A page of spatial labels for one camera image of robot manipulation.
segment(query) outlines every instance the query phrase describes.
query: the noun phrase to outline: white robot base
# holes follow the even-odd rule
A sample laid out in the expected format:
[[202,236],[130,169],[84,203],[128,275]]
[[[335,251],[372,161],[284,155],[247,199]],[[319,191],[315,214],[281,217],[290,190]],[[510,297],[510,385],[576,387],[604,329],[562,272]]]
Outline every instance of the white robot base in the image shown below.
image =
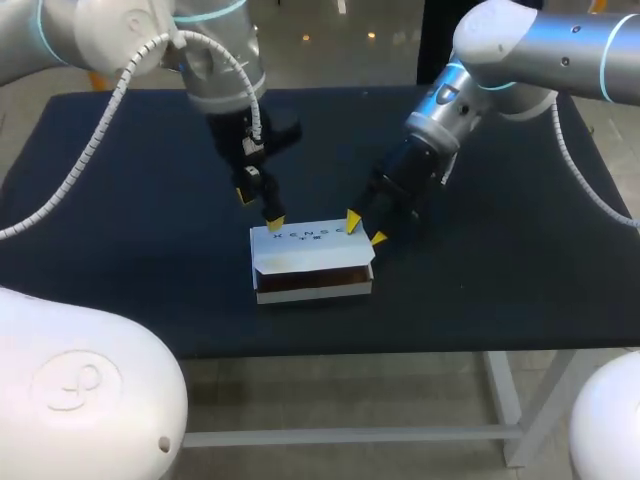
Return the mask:
[[180,366],[151,332],[0,289],[3,479],[164,479],[186,423]]

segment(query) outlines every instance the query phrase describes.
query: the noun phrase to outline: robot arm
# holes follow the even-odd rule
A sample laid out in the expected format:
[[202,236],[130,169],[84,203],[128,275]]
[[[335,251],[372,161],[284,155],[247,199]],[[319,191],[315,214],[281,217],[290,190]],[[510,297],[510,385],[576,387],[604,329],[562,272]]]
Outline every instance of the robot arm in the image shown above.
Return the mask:
[[[407,119],[407,140],[376,166],[365,193],[347,211],[347,231],[380,204],[373,201],[380,195],[387,198],[386,211],[374,212],[383,218],[374,244],[389,236],[384,228],[398,212],[419,217],[425,190],[434,183],[429,178],[441,180],[450,171],[467,135],[491,110],[527,120],[551,107],[559,91],[640,105],[639,40],[638,15],[559,15],[510,0],[476,6],[456,29],[455,54]],[[563,156],[571,163],[568,152]],[[420,169],[422,181],[407,175]]]
[[189,98],[204,114],[217,150],[230,166],[240,199],[248,204],[260,196],[263,216],[275,229],[285,212],[278,184],[264,164],[299,140],[301,128],[293,121],[278,129],[260,109],[263,134],[254,139],[249,132],[254,112],[246,83],[258,100],[266,86],[245,0],[5,0],[0,2],[0,87],[64,65],[117,75],[145,42],[176,27],[223,45],[242,66],[247,82],[239,81],[234,68],[214,58],[210,49],[191,44],[178,51],[154,50],[136,74],[175,60]]

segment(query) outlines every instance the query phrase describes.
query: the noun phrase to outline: table surface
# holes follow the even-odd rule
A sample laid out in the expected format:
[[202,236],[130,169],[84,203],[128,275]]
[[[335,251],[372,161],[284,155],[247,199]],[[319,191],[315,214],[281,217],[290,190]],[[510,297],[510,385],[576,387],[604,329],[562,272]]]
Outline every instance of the table surface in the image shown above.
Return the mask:
[[[287,220],[344,216],[423,93],[270,91],[265,105],[294,107],[304,125],[270,165]],[[51,100],[6,179],[2,225],[53,193],[106,100]],[[584,176],[627,213],[570,99],[560,114]],[[487,118],[429,211],[423,238],[380,249],[371,296],[257,306],[249,228],[262,224],[259,206],[239,205],[183,92],[134,91],[58,209],[0,244],[0,284],[129,317],[182,358],[640,343],[638,234],[582,192],[549,112],[525,124]]]

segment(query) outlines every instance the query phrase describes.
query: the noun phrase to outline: floor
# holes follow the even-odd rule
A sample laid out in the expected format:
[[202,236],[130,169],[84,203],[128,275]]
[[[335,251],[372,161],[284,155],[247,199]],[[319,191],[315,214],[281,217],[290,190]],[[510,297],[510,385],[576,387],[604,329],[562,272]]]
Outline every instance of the floor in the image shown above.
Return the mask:
[[[272,88],[412,84],[423,0],[250,0]],[[346,14],[339,14],[339,8]],[[548,8],[585,11],[584,0]],[[610,11],[636,11],[610,0]],[[367,36],[375,33],[375,38]],[[181,88],[156,72],[138,88]],[[51,95],[85,91],[86,74],[42,72],[0,89],[0,178]],[[640,109],[577,100],[631,212],[640,216]],[[596,352],[601,363],[622,350]],[[553,352],[510,354],[523,402]],[[190,431],[338,426],[477,424],[495,421],[480,354],[411,354],[199,361],[183,364]],[[566,421],[530,467],[504,468],[494,442],[252,447],[185,451],[179,480],[571,478]]]

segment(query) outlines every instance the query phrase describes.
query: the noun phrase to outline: cardboard box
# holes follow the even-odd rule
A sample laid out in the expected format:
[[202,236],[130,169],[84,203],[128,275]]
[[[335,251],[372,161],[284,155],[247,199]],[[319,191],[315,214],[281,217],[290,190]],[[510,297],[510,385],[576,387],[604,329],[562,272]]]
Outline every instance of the cardboard box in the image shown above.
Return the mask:
[[293,223],[252,228],[250,237],[260,304],[371,293],[375,252],[361,225],[347,235],[344,219]]

